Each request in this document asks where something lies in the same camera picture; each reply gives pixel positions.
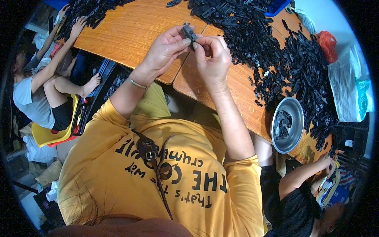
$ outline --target hand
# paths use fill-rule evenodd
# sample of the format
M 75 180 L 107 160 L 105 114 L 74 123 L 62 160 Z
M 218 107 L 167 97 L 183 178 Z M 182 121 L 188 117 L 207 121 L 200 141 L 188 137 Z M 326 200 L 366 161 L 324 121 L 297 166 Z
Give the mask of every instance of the hand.
M 188 46 L 191 40 L 184 38 L 181 32 L 182 27 L 182 25 L 178 25 L 160 34 L 154 40 L 140 67 L 151 70 L 157 77 L 165 73 L 179 55 L 189 52 L 191 49 Z M 196 28 L 194 25 L 190 25 L 190 27 L 193 30 Z
M 326 170 L 326 173 L 330 173 L 330 171 L 333 169 L 335 165 L 334 160 L 328 155 L 328 153 L 321 155 L 316 162 L 320 163 L 323 170 Z
M 62 9 L 59 11 L 59 18 L 64 18 L 66 16 L 66 11 L 70 9 L 70 4 L 66 4 Z
M 227 88 L 226 76 L 232 57 L 221 36 L 207 36 L 194 43 L 197 68 L 208 92 L 223 92 Z
M 70 38 L 73 38 L 74 40 L 76 40 L 79 37 L 80 32 L 83 30 L 86 23 L 87 23 L 86 17 L 82 16 L 81 18 L 77 18 L 76 23 L 72 26 Z

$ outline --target bracelet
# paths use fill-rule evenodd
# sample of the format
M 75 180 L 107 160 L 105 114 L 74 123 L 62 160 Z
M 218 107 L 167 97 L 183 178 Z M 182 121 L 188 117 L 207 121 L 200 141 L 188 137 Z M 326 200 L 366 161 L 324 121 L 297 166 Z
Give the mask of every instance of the bracelet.
M 131 84 L 135 85 L 136 87 L 139 87 L 139 88 L 142 88 L 142 89 L 147 89 L 147 86 L 141 86 L 140 84 L 136 83 L 135 81 L 133 81 L 130 77 L 129 77 L 129 81 Z
M 59 18 L 57 24 L 61 24 L 63 22 L 63 19 L 64 19 L 64 17 L 63 18 Z

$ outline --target knee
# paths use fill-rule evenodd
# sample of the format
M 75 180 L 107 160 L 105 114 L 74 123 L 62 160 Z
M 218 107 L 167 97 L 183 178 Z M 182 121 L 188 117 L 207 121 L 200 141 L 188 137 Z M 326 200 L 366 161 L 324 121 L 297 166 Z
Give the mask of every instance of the knee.
M 54 75 L 54 76 L 52 76 L 51 78 L 49 78 L 49 79 L 44 83 L 44 87 L 49 86 L 49 85 L 54 85 L 55 80 L 56 80 L 57 78 L 58 78 L 57 75 Z

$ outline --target bare foot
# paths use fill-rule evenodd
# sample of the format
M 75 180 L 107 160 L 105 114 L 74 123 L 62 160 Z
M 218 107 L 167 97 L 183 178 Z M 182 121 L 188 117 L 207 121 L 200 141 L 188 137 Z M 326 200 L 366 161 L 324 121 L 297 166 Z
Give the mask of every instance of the bare foot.
M 82 94 L 80 96 L 82 98 L 86 98 L 98 85 L 100 85 L 100 74 L 97 73 L 93 76 L 89 82 L 87 82 L 84 86 L 82 86 Z
M 68 68 L 66 69 L 66 71 L 60 72 L 61 76 L 64 76 L 64 77 L 70 77 L 71 76 L 72 69 L 74 68 L 75 63 L 76 63 L 76 59 L 77 59 L 77 57 L 75 57 L 72 60 L 72 62 L 70 63 L 70 65 L 68 66 Z

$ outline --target silver bangle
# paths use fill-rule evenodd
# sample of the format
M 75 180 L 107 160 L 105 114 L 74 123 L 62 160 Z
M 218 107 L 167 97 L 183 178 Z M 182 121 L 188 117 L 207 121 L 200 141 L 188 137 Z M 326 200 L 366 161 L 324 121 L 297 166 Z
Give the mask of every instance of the silver bangle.
M 139 87 L 139 88 L 142 88 L 142 89 L 147 89 L 147 86 L 141 86 L 140 84 L 136 83 L 135 81 L 133 81 L 130 77 L 129 77 L 129 81 L 131 84 L 135 85 L 136 87 Z

